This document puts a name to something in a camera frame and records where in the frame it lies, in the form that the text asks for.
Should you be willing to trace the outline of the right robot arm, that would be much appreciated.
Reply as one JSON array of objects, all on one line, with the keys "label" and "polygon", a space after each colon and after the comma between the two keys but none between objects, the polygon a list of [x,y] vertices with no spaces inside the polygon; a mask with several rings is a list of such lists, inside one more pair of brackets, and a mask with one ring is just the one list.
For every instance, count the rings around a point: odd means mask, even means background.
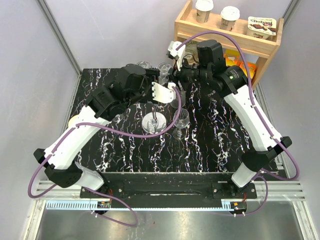
[{"label": "right robot arm", "polygon": [[248,78],[237,65],[227,66],[223,47],[216,40],[205,40],[196,46],[198,64],[190,65],[184,59],[185,46],[173,42],[168,57],[177,61],[173,76],[186,83],[205,83],[234,110],[252,141],[253,149],[244,153],[242,163],[231,176],[228,194],[239,198],[246,185],[265,165],[292,145],[288,136],[276,131],[248,86]]}]

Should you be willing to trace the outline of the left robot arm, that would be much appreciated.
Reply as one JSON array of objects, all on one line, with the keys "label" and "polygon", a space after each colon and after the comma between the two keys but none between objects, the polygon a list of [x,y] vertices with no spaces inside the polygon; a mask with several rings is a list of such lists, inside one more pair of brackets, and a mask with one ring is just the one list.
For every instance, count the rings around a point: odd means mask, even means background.
[{"label": "left robot arm", "polygon": [[54,186],[68,188],[73,185],[90,188],[98,198],[107,195],[109,186],[96,170],[75,162],[76,155],[87,142],[116,115],[135,103],[154,99],[153,86],[160,76],[157,68],[143,68],[128,64],[102,75],[98,85],[83,102],[74,122],[45,149],[37,148],[33,156],[38,171],[44,169]]}]

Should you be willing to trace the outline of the chrome wine glass rack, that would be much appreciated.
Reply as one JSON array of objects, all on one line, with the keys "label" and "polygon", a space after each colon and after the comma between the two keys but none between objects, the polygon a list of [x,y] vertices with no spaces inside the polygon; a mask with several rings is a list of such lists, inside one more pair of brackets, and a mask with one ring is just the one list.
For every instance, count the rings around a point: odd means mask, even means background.
[{"label": "chrome wine glass rack", "polygon": [[147,104],[152,105],[152,108],[151,111],[142,118],[142,129],[147,134],[159,133],[167,127],[167,119],[162,113],[157,111],[157,103],[148,101]]}]

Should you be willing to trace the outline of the clear wine glass left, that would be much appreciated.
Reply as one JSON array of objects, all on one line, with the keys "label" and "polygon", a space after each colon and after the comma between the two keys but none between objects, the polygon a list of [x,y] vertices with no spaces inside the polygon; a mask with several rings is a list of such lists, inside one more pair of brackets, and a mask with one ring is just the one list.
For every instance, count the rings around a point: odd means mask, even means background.
[{"label": "clear wine glass left", "polygon": [[115,123],[119,123],[120,121],[122,121],[124,119],[124,114],[121,113],[121,114],[117,114],[113,119],[112,121],[115,122]]}]

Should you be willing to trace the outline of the clear wine glass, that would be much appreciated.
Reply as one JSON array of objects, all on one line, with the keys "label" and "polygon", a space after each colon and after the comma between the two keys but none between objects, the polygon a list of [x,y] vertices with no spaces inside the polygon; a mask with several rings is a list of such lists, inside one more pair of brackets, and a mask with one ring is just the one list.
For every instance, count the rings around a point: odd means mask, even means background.
[{"label": "clear wine glass", "polygon": [[121,114],[117,114],[113,119],[112,121],[115,122],[115,123],[119,123],[120,121],[122,121],[124,119],[124,114],[121,113]]},{"label": "clear wine glass", "polygon": [[174,126],[174,130],[172,132],[172,136],[177,139],[177,140],[182,140],[185,137],[185,131],[184,129],[189,125],[190,123],[190,116],[189,116],[189,112],[187,109],[182,108],[180,110],[180,114],[178,114],[178,110],[175,111],[174,113],[174,118],[177,118],[177,121],[175,122]]}]

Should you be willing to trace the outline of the clear wine glass centre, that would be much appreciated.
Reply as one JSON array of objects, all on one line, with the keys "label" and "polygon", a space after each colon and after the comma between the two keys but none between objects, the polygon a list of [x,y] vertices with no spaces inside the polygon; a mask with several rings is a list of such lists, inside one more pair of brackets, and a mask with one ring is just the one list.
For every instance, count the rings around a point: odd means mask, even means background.
[{"label": "clear wine glass centre", "polygon": [[180,114],[178,114],[178,110],[175,111],[174,113],[174,118],[177,118],[177,121],[175,122],[174,126],[174,130],[172,132],[172,136],[177,139],[177,140],[182,140],[185,137],[185,131],[184,129],[189,125],[190,123],[190,116],[189,116],[189,112],[187,109],[182,108],[180,110]]}]

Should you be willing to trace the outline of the wooden shelf unit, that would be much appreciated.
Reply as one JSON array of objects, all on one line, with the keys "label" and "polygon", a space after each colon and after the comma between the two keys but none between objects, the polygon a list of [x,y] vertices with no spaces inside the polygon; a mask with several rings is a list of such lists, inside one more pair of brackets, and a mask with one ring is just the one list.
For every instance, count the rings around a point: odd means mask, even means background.
[{"label": "wooden shelf unit", "polygon": [[247,35],[248,21],[243,19],[238,19],[231,31],[223,30],[220,28],[221,16],[219,14],[211,13],[206,23],[197,22],[193,2],[188,0],[175,20],[173,39],[183,42],[205,31],[218,31],[229,35],[237,42],[243,53],[258,56],[252,80],[252,87],[255,88],[281,45],[283,25],[284,19],[280,18],[277,21],[276,35],[268,39]]}]

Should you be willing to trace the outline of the green orange sponge box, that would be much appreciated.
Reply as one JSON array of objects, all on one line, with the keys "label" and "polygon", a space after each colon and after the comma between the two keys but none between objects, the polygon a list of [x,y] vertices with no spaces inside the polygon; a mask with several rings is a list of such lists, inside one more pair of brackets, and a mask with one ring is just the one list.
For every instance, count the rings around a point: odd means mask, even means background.
[{"label": "green orange sponge box", "polygon": [[[250,73],[250,78],[253,79],[254,75],[256,73],[257,65],[255,63],[252,63],[252,62],[247,62],[247,65],[248,65],[248,69],[249,69],[249,73]],[[245,67],[245,63],[243,61],[240,62],[239,67],[242,69],[244,74],[246,76],[248,76],[247,70],[246,70],[246,67]]]}]

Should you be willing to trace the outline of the white paper cup left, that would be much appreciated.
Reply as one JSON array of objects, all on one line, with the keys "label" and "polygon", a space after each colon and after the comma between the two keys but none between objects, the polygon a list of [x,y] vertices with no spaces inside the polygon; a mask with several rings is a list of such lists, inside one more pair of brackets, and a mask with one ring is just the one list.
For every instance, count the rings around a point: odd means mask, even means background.
[{"label": "white paper cup left", "polygon": [[197,0],[195,3],[196,21],[206,23],[209,19],[211,10],[214,8],[213,0]]}]

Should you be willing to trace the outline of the white paper cup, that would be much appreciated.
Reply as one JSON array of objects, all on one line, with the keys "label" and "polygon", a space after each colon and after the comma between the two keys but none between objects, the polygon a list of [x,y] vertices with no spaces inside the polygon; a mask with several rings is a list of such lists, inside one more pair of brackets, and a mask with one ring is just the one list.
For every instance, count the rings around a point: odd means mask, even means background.
[{"label": "white paper cup", "polygon": [[206,23],[209,19],[211,10],[214,8],[213,0],[197,0],[195,3],[196,21]]},{"label": "white paper cup", "polygon": [[240,18],[240,10],[235,6],[226,6],[222,9],[220,28],[222,30],[231,31],[236,21]]}]

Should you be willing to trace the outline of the white paper cup right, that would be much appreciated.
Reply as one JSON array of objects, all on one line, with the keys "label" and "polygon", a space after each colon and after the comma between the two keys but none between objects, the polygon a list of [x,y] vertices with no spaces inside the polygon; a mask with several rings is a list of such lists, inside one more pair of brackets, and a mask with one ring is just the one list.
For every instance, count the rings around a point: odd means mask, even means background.
[{"label": "white paper cup right", "polygon": [[222,9],[220,28],[222,30],[231,31],[236,21],[240,18],[240,10],[235,6],[226,6]]}]

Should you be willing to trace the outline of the Chobani yogurt cup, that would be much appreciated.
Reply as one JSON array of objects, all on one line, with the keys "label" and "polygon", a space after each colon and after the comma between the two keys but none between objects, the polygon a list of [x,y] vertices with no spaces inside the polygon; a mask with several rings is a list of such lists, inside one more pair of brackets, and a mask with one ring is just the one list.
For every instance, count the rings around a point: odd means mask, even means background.
[{"label": "Chobani yogurt cup", "polygon": [[267,40],[277,34],[277,21],[274,18],[249,16],[246,35]]}]

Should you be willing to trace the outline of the yellow round sponge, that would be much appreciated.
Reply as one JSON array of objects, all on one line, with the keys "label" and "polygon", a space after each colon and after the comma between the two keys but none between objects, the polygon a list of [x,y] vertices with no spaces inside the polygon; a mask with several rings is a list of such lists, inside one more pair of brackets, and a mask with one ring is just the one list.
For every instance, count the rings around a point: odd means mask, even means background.
[{"label": "yellow round sponge", "polygon": [[74,126],[74,125],[75,125],[75,121],[77,120],[77,118],[78,118],[78,115],[74,115],[73,117],[71,117],[71,118],[69,119],[69,121],[68,121],[67,126],[68,126],[69,128],[72,127],[72,126]]}]

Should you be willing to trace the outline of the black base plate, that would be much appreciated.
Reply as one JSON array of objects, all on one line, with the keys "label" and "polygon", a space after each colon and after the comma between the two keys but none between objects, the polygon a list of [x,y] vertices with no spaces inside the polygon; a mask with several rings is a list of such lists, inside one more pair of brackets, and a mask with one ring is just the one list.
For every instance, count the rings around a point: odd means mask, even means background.
[{"label": "black base plate", "polygon": [[236,188],[230,173],[104,173],[101,190],[135,209],[208,209],[222,206],[223,200],[257,199],[253,183]]}]

